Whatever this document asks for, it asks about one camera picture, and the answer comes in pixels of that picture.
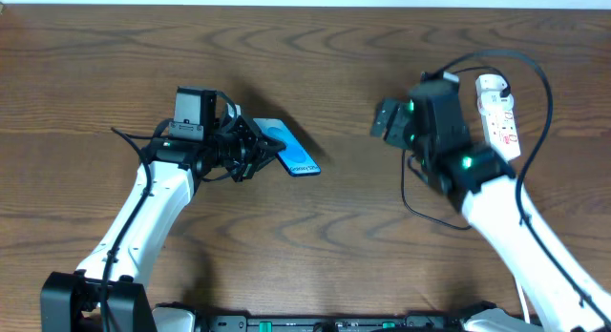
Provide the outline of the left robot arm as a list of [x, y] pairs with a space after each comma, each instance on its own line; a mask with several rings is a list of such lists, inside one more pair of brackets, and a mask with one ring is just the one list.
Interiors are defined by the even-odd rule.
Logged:
[[134, 149], [137, 179], [106, 235], [72, 273], [53, 272], [40, 294], [45, 331], [204, 331], [205, 319], [180, 303], [151, 307], [146, 287], [180, 212], [214, 168], [250, 179], [284, 143], [265, 135], [225, 93], [177, 89], [173, 117]]

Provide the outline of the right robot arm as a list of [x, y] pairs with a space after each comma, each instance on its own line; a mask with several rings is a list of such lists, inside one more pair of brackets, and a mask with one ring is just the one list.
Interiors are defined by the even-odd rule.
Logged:
[[421, 180], [445, 196], [498, 253], [547, 331], [607, 331], [610, 294], [537, 211], [512, 166], [472, 140], [459, 86], [425, 81], [376, 107], [371, 135], [412, 152]]

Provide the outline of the blue Galaxy smartphone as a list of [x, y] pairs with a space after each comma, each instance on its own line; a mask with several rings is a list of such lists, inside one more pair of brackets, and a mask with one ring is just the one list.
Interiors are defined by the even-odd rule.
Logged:
[[282, 120], [255, 118], [254, 122], [265, 136], [282, 141], [285, 145], [277, 158], [291, 176], [317, 176], [321, 173], [321, 168]]

